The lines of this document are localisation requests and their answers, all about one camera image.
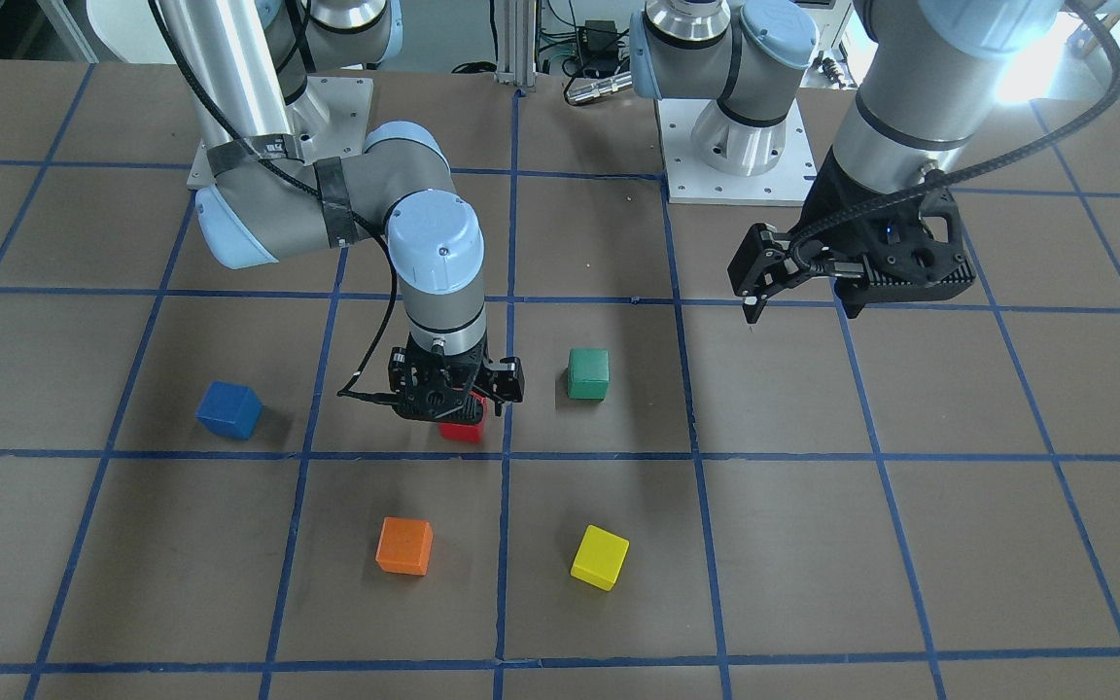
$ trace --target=red cube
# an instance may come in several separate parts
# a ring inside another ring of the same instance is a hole
[[[455,439],[458,442],[482,442],[483,427],[486,426],[486,400],[475,394],[475,399],[482,403],[483,420],[478,424],[445,423],[439,424],[439,435],[444,438]]]

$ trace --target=mounting plate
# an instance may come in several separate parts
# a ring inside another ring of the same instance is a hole
[[[361,153],[365,144],[365,128],[370,123],[370,101],[374,93],[374,81],[368,77],[310,76],[307,92],[312,90],[314,96],[329,111],[323,129],[315,129],[310,138],[302,139],[301,155],[306,165],[333,156],[345,157]],[[302,100],[288,106],[289,120],[300,124],[297,106]],[[298,132],[301,138],[304,132]],[[211,166],[205,159],[205,142],[196,147],[193,158],[193,169],[188,174],[188,188],[200,189],[214,185]]]
[[[698,157],[689,132],[706,100],[660,100],[657,105],[670,203],[801,207],[806,199],[814,181],[814,159],[797,102],[785,116],[785,147],[777,167],[755,177],[717,171]]]

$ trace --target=table surface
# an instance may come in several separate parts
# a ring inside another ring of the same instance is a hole
[[[480,445],[336,398],[376,249],[213,261],[174,67],[0,63],[0,697],[1120,697],[1120,105],[960,187],[963,296],[848,323],[812,282],[748,328],[726,262],[797,212],[668,203],[650,102],[365,75],[482,221],[529,382]],[[800,95],[816,158],[850,99]],[[214,380],[249,441],[193,417]],[[435,528],[422,579],[386,515]],[[610,594],[569,577],[591,523]]]

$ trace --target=green cube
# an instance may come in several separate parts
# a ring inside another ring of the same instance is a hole
[[[569,399],[603,402],[608,398],[608,351],[600,347],[569,349]]]

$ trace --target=cube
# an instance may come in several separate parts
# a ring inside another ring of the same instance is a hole
[[[374,561],[393,575],[426,576],[431,563],[431,523],[410,519],[383,519]]]
[[[625,554],[631,550],[631,541],[609,533],[606,529],[586,526],[586,534],[578,545],[570,576],[604,590],[613,589],[622,576]]]
[[[486,427],[486,400],[478,394],[475,394],[475,399],[483,404],[483,420],[478,421],[478,424],[440,422],[441,438],[455,439],[458,442],[482,442],[483,429]]]
[[[569,349],[569,399],[603,402],[608,398],[608,351],[600,347]]]
[[[249,439],[261,416],[262,402],[253,389],[225,381],[212,382],[196,409],[196,420],[209,432],[224,438]]]

